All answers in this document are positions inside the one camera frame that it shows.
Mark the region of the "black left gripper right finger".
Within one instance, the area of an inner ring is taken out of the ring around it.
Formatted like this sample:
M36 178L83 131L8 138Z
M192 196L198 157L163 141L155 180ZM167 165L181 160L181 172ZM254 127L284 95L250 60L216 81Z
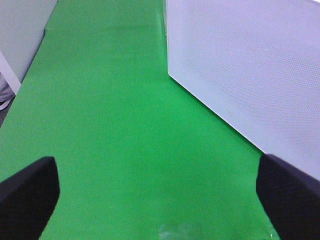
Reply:
M320 238L319 180L273 154L263 154L256 193L280 239Z

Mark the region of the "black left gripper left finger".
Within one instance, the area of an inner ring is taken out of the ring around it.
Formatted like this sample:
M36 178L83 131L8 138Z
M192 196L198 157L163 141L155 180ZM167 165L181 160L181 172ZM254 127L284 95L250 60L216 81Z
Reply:
M0 183L0 238L38 240L60 196L56 160L42 157Z

